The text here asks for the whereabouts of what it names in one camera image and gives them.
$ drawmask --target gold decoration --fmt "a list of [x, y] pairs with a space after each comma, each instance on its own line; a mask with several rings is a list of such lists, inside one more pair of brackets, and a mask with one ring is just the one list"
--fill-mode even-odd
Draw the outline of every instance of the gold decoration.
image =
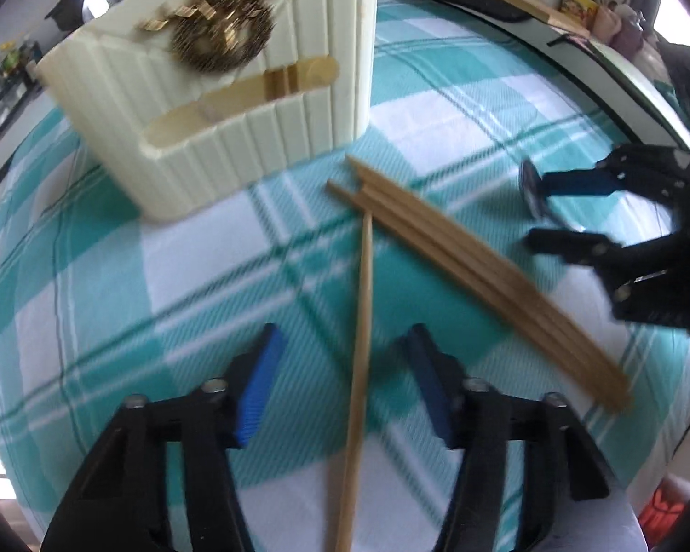
[[171, 51], [203, 73], [226, 73], [255, 58], [274, 29], [263, 0], [189, 0], [160, 19], [141, 23], [161, 31], [175, 23]]

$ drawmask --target bolt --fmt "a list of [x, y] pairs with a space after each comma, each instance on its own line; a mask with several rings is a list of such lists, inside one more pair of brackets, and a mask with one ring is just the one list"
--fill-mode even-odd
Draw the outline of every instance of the bolt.
[[484, 379], [467, 378], [463, 380], [463, 388], [471, 392], [487, 392], [491, 387]]
[[630, 296], [631, 296], [631, 286], [627, 286], [626, 284], [618, 287], [616, 289], [616, 292], [614, 292], [614, 300], [616, 302], [619, 302], [619, 303], [623, 303]]
[[202, 391], [208, 394], [225, 392], [225, 390], [227, 390], [227, 382], [222, 378], [208, 379], [204, 384], [202, 384]]
[[148, 402], [148, 397], [144, 396], [143, 394], [131, 394], [130, 396], [125, 397], [125, 400], [123, 400], [123, 405], [125, 405], [125, 408], [143, 408], [148, 404]]
[[559, 392], [550, 392], [549, 394], [546, 394], [545, 401], [547, 401], [553, 407], [567, 407], [567, 400], [565, 400], [565, 397], [562, 396], [562, 394], [560, 394]]

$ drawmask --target checkered tablecloth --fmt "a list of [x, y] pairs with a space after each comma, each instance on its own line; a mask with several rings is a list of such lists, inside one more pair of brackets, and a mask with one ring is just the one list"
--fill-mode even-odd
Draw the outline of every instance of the checkered tablecloth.
[[[659, 480], [690, 409], [689, 339], [612, 322], [589, 270], [533, 258], [519, 243], [533, 226], [518, 191], [522, 158], [541, 171], [590, 167], [623, 140], [596, 104], [504, 33], [426, 0], [379, 0], [371, 126], [349, 151], [513, 259], [619, 362], [634, 405], [620, 416], [598, 408], [478, 301], [377, 232], [355, 549], [430, 550], [451, 495], [459, 456], [432, 434], [390, 347], [415, 322], [504, 392], [565, 392], [632, 498]], [[59, 110], [20, 146], [0, 203], [0, 455], [39, 534], [127, 394], [185, 394], [276, 322], [287, 352], [258, 434], [232, 453], [233, 470], [259, 551], [329, 549], [361, 223], [322, 188], [328, 178], [351, 182], [344, 153], [160, 226], [140, 217]], [[627, 242], [656, 236], [667, 221], [620, 195], [565, 198], [558, 208]], [[511, 449], [500, 550], [516, 531], [521, 454]], [[170, 456], [184, 550], [178, 449]]]

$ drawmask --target green and white tablecloth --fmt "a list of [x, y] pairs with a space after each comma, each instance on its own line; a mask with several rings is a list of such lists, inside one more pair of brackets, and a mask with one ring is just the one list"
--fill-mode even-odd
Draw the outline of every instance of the green and white tablecloth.
[[[379, 0], [371, 126], [349, 150], [513, 259], [619, 361], [634, 406], [614, 417], [593, 405], [493, 313], [377, 232], [356, 550], [430, 550], [458, 468], [389, 346], [414, 322], [504, 392], [567, 393], [636, 503], [659, 481], [690, 409], [689, 339], [612, 322], [589, 270], [532, 258], [519, 243], [533, 226], [518, 192], [522, 158], [541, 171], [590, 167], [623, 140], [597, 105], [509, 36], [426, 0]], [[123, 397], [185, 394], [276, 322], [288, 349], [233, 470], [259, 551], [329, 546], [361, 223], [322, 187], [351, 181], [344, 153], [160, 226], [140, 217], [59, 110], [20, 146], [0, 203], [0, 455], [39, 534]], [[664, 221], [621, 195], [558, 206], [629, 242], [656, 236]], [[178, 449], [171, 457], [176, 466]], [[517, 525], [520, 457], [512, 448], [501, 550]], [[173, 471], [169, 498], [183, 550], [180, 479]]]

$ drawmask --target chopstick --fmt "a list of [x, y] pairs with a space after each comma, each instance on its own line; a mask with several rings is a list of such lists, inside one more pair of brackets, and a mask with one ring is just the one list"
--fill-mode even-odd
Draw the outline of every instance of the chopstick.
[[611, 410], [629, 402], [626, 376], [521, 271], [436, 208], [350, 159], [364, 183], [350, 193], [328, 189], [364, 211], [479, 296], [545, 356]]
[[362, 218], [361, 278], [357, 295], [357, 327], [352, 360], [350, 414], [345, 445], [343, 492], [335, 552], [350, 552], [357, 507], [358, 470], [361, 466], [362, 441], [368, 403], [368, 365], [371, 354], [373, 311], [373, 217]]

